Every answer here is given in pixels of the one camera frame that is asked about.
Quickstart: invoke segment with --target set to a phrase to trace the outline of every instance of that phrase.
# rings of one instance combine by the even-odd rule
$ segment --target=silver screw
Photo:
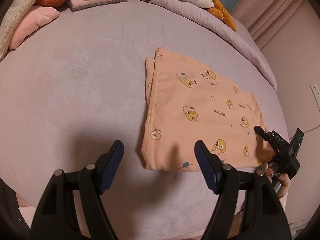
[[[60,176],[60,175],[62,174],[62,170],[56,170],[56,171],[54,172],[54,174],[55,174],[56,176]]]
[[[87,165],[87,170],[93,170],[96,167],[96,165],[94,165],[93,163],[90,163]]]
[[[259,176],[263,176],[264,175],[264,172],[262,170],[256,170],[256,173],[259,175]]]
[[[226,170],[226,171],[230,171],[231,170],[231,168],[232,168],[232,166],[230,165],[230,164],[223,164],[223,166],[222,166],[222,168],[224,169],[224,170]]]

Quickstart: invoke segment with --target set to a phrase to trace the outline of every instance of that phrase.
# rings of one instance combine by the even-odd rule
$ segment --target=black handheld device
[[[288,143],[277,132],[265,132],[265,130],[258,125],[254,127],[254,131],[260,135],[262,139],[267,141],[276,153],[269,163],[273,163],[272,170],[275,176],[272,178],[272,185],[278,193],[282,186],[278,177],[282,173],[287,173],[289,179],[292,179],[300,168],[300,163],[297,160],[297,154],[299,152],[304,133],[297,128],[291,142]]]

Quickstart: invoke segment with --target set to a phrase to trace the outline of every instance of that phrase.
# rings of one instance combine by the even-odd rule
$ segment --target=wall socket
[[[319,107],[319,110],[320,110],[320,90],[318,88],[318,85],[316,83],[314,83],[312,86],[311,86],[311,90],[313,92],[313,95],[315,96],[316,98],[316,101],[317,101],[317,104],[318,104],[318,107]]]

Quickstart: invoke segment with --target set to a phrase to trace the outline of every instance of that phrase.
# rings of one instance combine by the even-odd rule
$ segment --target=cartoon duck print
[[[244,130],[244,132],[249,135],[250,134],[250,129],[249,129],[249,121],[245,117],[241,118],[241,127]]]
[[[242,152],[243,152],[244,156],[246,156],[246,157],[249,156],[249,148],[247,146],[243,147],[243,151]]]
[[[260,159],[258,163],[259,163],[259,165],[258,165],[258,166],[261,166],[261,165],[265,164],[265,163],[266,163],[266,161],[265,161],[264,159]]]
[[[193,107],[185,106],[183,108],[183,112],[186,114],[188,120],[195,122],[198,120],[198,113],[195,111]]]
[[[176,171],[199,171],[199,167],[194,164],[189,164],[188,162],[183,163],[182,168],[178,168]]]
[[[233,108],[232,101],[231,101],[229,98],[227,98],[227,105],[228,105],[229,109],[231,109],[231,110],[234,109],[234,108]]]
[[[239,90],[238,90],[238,88],[237,88],[237,87],[235,87],[235,86],[233,86],[232,88],[233,88],[233,90],[236,92],[236,94],[238,94],[238,95],[239,95]]]
[[[180,74],[176,74],[176,76],[188,88],[191,88],[193,84],[197,85],[196,79],[194,77],[189,76],[183,72],[181,72]]]
[[[208,69],[204,74],[201,74],[203,79],[208,82],[209,84],[211,85],[216,85],[217,82],[217,77],[216,77],[216,74],[211,70],[211,69]]]
[[[227,158],[227,156],[225,155],[225,151],[226,151],[226,142],[222,139],[218,139],[214,143],[211,153],[217,155],[219,159],[222,161],[222,163],[224,163],[224,161]]]
[[[161,135],[160,135],[160,130],[154,129],[154,130],[151,132],[151,138],[152,138],[153,140],[159,140],[160,137],[161,137]]]
[[[151,121],[151,115],[148,114],[146,122],[150,122],[150,121]]]

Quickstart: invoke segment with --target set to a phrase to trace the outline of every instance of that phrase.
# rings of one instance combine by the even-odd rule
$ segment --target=bed sheet
[[[118,238],[200,236],[218,198],[202,174],[143,168],[145,59],[158,46],[208,64],[254,92],[268,129],[288,138],[272,86],[208,29],[138,0],[65,9],[0,63],[4,182],[36,206],[56,169],[79,170],[120,139],[124,158],[102,196]]]

